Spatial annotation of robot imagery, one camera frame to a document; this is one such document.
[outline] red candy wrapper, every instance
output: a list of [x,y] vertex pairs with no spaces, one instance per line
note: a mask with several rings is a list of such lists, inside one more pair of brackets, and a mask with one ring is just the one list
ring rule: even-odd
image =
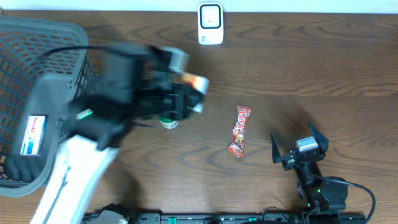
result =
[[238,108],[238,114],[236,115],[236,123],[234,128],[232,129],[232,135],[234,137],[234,141],[228,147],[228,151],[238,156],[239,158],[243,158],[243,150],[244,150],[244,131],[246,130],[246,123],[248,122],[251,107],[250,106],[241,106],[236,105]]

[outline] black power cable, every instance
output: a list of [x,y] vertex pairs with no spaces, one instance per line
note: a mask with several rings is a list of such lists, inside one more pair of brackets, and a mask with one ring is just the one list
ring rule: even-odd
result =
[[286,216],[282,213],[282,211],[281,211],[278,207],[275,207],[275,206],[270,206],[270,207],[266,208],[266,209],[262,212],[262,214],[261,214],[261,221],[265,221],[265,220],[264,220],[264,215],[266,215],[268,209],[270,209],[270,208],[276,208],[276,209],[280,212],[280,214],[285,218],[285,220],[289,222],[289,219],[286,218]]
[[65,50],[83,50],[83,49],[92,49],[92,50],[104,50],[112,54],[120,55],[123,57],[134,57],[137,55],[129,54],[126,52],[123,52],[122,50],[118,50],[112,47],[106,47],[106,46],[93,46],[93,45],[87,45],[87,46],[72,46],[72,47],[59,47],[56,49],[48,50],[44,52],[39,58],[44,58],[49,55],[58,53],[58,52],[63,52]]
[[327,179],[327,178],[325,178],[325,177],[320,177],[320,176],[318,176],[318,175],[311,174],[311,173],[305,171],[305,170],[302,169],[302,168],[300,168],[300,170],[301,170],[302,172],[304,172],[305,174],[310,175],[311,177],[314,177],[314,178],[316,178],[316,179],[326,180],[326,181],[330,181],[330,182],[336,182],[336,183],[339,183],[339,184],[346,184],[346,185],[349,185],[349,186],[353,186],[353,187],[357,187],[357,188],[360,188],[360,189],[365,190],[365,191],[371,196],[371,198],[372,198],[372,208],[371,208],[371,211],[369,212],[368,217],[365,219],[364,224],[367,224],[367,223],[370,221],[370,219],[372,218],[372,215],[373,215],[373,213],[374,213],[374,209],[376,208],[376,198],[375,198],[375,196],[374,196],[374,194],[373,194],[373,192],[372,192],[371,190],[369,190],[368,188],[366,188],[366,187],[364,187],[364,186],[362,186],[362,185],[360,185],[360,184],[355,184],[355,183],[351,183],[351,182],[343,181],[343,180]]

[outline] wood grain surface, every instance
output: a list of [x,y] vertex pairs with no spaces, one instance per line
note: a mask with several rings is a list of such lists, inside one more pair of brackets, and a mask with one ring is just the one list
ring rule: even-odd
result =
[[[197,41],[184,12],[5,11],[74,22],[91,44],[172,46],[190,54],[188,72],[210,79],[203,114],[172,130],[138,128],[101,179],[89,211],[109,203],[178,212],[260,212],[306,206],[294,171],[273,164],[269,133],[288,150],[310,135],[330,140],[323,175],[371,189],[371,223],[398,220],[398,15],[225,13],[224,42]],[[236,104],[253,107],[242,160],[227,152]],[[43,190],[0,198],[1,223],[27,223]],[[368,214],[371,198],[349,188],[347,211]]]

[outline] gray plastic basket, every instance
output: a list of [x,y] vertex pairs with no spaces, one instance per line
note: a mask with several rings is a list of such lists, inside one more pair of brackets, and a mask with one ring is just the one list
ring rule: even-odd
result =
[[[60,140],[60,110],[93,75],[85,50],[64,51],[45,60],[42,52],[88,45],[78,25],[0,16],[0,195],[20,197],[46,183]],[[22,156],[29,115],[46,115],[39,155]]]

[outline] white device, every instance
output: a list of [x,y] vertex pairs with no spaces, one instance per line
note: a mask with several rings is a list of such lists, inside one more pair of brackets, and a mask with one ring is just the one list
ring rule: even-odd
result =
[[218,2],[202,3],[198,6],[199,44],[220,44],[224,39],[223,6]]

